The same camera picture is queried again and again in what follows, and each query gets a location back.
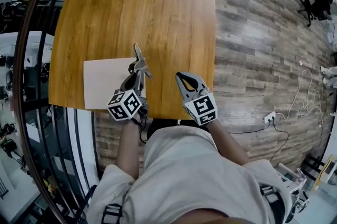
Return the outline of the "railing with brown handrail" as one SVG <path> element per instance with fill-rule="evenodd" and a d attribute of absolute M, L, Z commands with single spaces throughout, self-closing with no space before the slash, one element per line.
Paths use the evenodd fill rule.
<path fill-rule="evenodd" d="M 43 26 L 34 64 L 36 92 L 31 100 L 24 100 L 27 82 L 24 57 L 40 0 L 28 0 L 26 4 L 14 54 L 14 112 L 25 163 L 54 215 L 53 221 L 60 224 L 87 224 L 86 211 L 95 185 L 89 184 L 84 165 L 78 132 L 78 111 L 73 111 L 74 119 L 70 120 L 68 108 L 50 104 L 49 99 L 43 98 L 41 93 L 44 80 L 51 79 L 50 70 L 42 71 L 43 48 L 47 34 L 56 30 L 59 20 L 54 15 L 57 0 L 47 1 L 46 12 L 38 17 Z"/>

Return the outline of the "white power strip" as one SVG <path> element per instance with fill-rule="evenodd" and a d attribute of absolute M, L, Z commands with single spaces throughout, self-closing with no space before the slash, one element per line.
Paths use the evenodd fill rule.
<path fill-rule="evenodd" d="M 275 117 L 276 117 L 276 112 L 272 111 L 263 118 L 263 122 L 265 124 L 270 123 L 271 121 L 275 119 Z"/>

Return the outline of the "pale pink paper stack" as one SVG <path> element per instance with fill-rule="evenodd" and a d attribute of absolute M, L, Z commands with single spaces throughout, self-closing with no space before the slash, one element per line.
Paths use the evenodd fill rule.
<path fill-rule="evenodd" d="M 115 90 L 129 76 L 128 67 L 136 58 L 85 61 L 84 103 L 87 110 L 105 110 Z"/>

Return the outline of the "white wooden rack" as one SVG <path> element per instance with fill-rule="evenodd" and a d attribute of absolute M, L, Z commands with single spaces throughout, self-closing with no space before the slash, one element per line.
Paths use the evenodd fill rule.
<path fill-rule="evenodd" d="M 289 193 L 300 191 L 307 181 L 307 177 L 299 168 L 294 172 L 284 164 L 278 163 L 275 169 Z"/>

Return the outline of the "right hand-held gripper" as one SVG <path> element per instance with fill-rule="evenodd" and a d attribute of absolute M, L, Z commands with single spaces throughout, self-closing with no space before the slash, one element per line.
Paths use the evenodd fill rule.
<path fill-rule="evenodd" d="M 218 112 L 213 93 L 204 80 L 190 72 L 177 72 L 177 86 L 183 99 L 183 105 L 190 117 L 199 125 L 205 126 L 217 119 Z M 189 93 L 195 92 L 189 99 Z"/>

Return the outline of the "person's right forearm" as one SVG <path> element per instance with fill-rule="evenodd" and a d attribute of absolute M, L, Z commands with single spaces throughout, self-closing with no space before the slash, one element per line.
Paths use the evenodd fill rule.
<path fill-rule="evenodd" d="M 218 120 L 211 121 L 207 128 L 221 156 L 238 165 L 249 163 L 248 154 Z"/>

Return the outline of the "black seat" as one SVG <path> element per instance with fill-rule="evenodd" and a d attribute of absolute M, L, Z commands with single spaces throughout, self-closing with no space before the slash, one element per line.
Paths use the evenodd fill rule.
<path fill-rule="evenodd" d="M 152 120 L 152 123 L 150 124 L 148 130 L 147 130 L 147 140 L 153 135 L 154 132 L 156 132 L 159 129 L 162 128 L 168 128 L 172 126 L 180 126 L 180 123 L 178 120 L 174 119 L 156 119 L 154 118 Z"/>

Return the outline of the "person's grey shirt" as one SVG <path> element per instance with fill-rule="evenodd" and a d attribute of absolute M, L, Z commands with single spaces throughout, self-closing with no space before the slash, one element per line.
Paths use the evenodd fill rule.
<path fill-rule="evenodd" d="M 281 199 L 283 223 L 292 199 L 268 160 L 238 165 L 220 155 L 199 128 L 157 130 L 148 140 L 144 171 L 133 179 L 108 165 L 87 212 L 88 224 L 171 224 L 196 209 L 211 209 L 255 224 L 276 224 L 270 202 Z"/>

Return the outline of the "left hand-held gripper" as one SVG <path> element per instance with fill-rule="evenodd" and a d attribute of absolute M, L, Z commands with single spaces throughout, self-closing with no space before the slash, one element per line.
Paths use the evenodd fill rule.
<path fill-rule="evenodd" d="M 144 73 L 132 72 L 115 91 L 107 104 L 107 110 L 115 121 L 131 120 L 139 114 L 141 120 L 148 119 L 147 98 L 143 93 Z"/>

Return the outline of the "person's left forearm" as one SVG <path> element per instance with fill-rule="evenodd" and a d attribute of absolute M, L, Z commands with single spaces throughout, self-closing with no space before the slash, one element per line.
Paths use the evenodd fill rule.
<path fill-rule="evenodd" d="M 122 134 L 116 156 L 116 166 L 133 179 L 139 177 L 139 131 L 136 119 L 127 121 L 122 127 Z"/>

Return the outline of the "black office chair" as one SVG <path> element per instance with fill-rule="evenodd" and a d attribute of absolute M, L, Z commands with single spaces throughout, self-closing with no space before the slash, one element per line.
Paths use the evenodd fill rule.
<path fill-rule="evenodd" d="M 318 20 L 324 21 L 332 20 L 331 4 L 333 0 L 299 0 L 303 6 L 303 9 L 298 10 L 300 12 L 306 12 L 308 16 L 307 27 L 311 26 L 311 21 Z"/>

